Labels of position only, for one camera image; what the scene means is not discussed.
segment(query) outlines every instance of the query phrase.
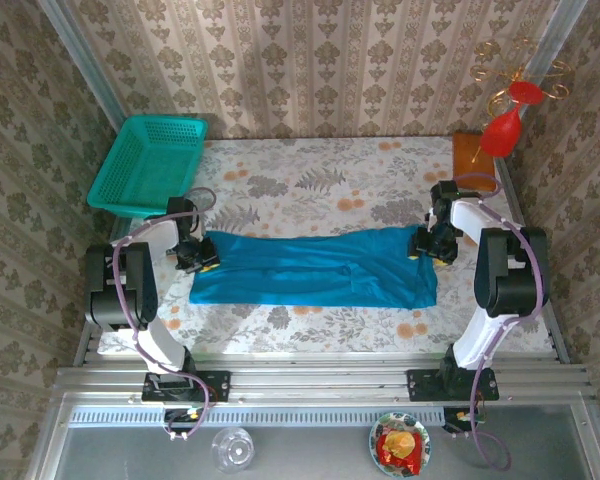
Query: table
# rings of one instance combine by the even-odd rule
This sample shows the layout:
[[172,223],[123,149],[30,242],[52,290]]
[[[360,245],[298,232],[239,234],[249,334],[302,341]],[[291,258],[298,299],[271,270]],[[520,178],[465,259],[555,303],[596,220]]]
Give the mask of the table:
[[[429,189],[452,175],[447,137],[207,142],[195,186],[212,188],[207,229],[258,237],[339,235],[421,223]],[[512,217],[501,192],[489,205]],[[452,266],[436,267],[438,304],[423,310],[191,305],[193,276],[178,273],[158,312],[194,353],[443,353],[475,310],[477,246],[460,239]],[[132,352],[129,331],[103,333],[100,355]],[[547,355],[543,321],[514,328],[499,353]]]

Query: blue towel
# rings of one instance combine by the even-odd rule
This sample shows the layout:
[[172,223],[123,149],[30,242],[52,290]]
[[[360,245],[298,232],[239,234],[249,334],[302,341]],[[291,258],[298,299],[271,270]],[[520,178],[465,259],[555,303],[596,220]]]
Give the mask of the blue towel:
[[438,284],[432,261],[407,256],[415,230],[311,238],[207,232],[220,266],[195,276],[189,299],[196,304],[430,307]]

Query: teal plastic basket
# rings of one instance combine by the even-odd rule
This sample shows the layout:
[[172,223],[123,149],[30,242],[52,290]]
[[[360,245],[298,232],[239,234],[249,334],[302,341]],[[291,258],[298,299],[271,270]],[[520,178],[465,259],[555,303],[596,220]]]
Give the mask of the teal plastic basket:
[[87,202],[121,217],[164,214],[169,197],[180,196],[191,187],[206,133],[207,122],[198,118],[128,118]]

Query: wallpaper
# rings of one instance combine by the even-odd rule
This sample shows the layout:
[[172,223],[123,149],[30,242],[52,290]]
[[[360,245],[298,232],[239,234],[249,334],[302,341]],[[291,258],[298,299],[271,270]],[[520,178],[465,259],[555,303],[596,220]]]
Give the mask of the wallpaper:
[[210,138],[441,135],[478,128],[517,35],[557,0],[63,0],[125,113],[196,113]]
[[85,195],[113,132],[35,2],[0,2],[0,479],[23,478],[84,323]]
[[530,111],[510,166],[527,220],[551,237],[554,307],[600,403],[600,1],[560,58],[576,67],[573,93]]

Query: orange spot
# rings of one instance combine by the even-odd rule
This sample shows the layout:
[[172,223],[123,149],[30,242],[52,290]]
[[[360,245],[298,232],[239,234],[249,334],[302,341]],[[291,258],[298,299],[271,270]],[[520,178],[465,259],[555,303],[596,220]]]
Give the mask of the orange spot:
[[343,198],[338,202],[338,208],[343,212],[351,210],[352,207],[353,203],[348,198]]
[[427,327],[424,323],[417,323],[415,331],[418,335],[426,335],[429,331],[429,327]]
[[174,318],[173,320],[169,320],[169,323],[167,324],[167,328],[169,330],[177,330],[180,328],[180,325],[182,325],[182,322],[179,319]]
[[396,332],[400,338],[409,339],[413,338],[413,327],[408,323],[401,323],[396,328]]

